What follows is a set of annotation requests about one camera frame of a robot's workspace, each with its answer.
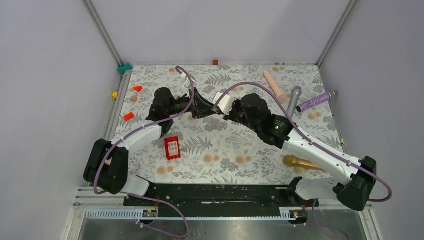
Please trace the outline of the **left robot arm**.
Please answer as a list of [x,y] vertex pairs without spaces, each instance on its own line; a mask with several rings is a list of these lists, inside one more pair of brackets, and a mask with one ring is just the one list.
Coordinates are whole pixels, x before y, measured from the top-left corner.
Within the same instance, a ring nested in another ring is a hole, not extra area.
[[153,141],[165,136],[171,129],[173,119],[190,113],[194,118],[205,118],[214,114],[227,115],[232,106],[232,98],[217,93],[213,102],[200,96],[193,88],[187,95],[174,98],[170,89],[159,88],[144,125],[121,138],[97,140],[90,153],[83,173],[83,179],[94,185],[97,194],[105,192],[136,195],[144,206],[152,204],[155,192],[151,183],[142,177],[129,174],[129,159],[136,152]]

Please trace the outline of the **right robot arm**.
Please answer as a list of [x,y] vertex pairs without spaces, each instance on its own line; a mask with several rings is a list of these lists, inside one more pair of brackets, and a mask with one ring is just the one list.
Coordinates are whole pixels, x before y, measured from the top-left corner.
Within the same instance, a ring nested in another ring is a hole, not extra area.
[[213,103],[223,113],[224,120],[247,127],[264,143],[308,160],[330,174],[330,178],[323,179],[294,178],[286,193],[291,205],[326,199],[338,200],[354,211],[364,210],[376,184],[367,174],[377,173],[373,158],[359,159],[321,142],[286,117],[272,114],[266,101],[255,93],[242,99],[217,93]]

